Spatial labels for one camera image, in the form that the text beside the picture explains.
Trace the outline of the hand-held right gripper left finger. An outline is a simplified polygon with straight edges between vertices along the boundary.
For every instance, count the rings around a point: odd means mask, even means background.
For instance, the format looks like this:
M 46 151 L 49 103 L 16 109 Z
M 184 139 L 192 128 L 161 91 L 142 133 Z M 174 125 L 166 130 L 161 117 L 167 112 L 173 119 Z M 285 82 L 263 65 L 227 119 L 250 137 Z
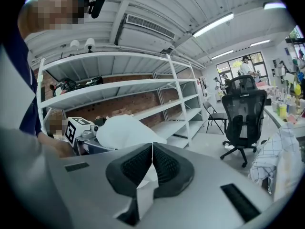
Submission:
M 147 143 L 110 162 L 105 174 L 114 191 L 136 197 L 137 187 L 152 164 L 152 156 L 152 144 Z

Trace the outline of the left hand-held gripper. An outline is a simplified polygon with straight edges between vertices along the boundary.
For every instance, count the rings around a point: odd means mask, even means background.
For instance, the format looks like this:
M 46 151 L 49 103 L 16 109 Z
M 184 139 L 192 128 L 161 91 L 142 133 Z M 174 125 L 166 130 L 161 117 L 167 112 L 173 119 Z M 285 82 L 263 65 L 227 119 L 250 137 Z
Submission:
M 69 117 L 64 137 L 71 145 L 77 156 L 92 155 L 115 150 L 105 147 L 97 140 L 97 131 L 100 125 L 82 117 Z

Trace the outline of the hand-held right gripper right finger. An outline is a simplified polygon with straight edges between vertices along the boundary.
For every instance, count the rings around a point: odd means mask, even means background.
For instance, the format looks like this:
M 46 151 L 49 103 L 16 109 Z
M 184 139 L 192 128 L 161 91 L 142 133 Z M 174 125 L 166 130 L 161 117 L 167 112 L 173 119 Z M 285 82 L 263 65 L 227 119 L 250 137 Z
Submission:
M 194 178 L 193 164 L 186 158 L 167 149 L 165 145 L 153 143 L 152 164 L 156 170 L 158 187 L 154 198 L 170 198 L 181 194 Z

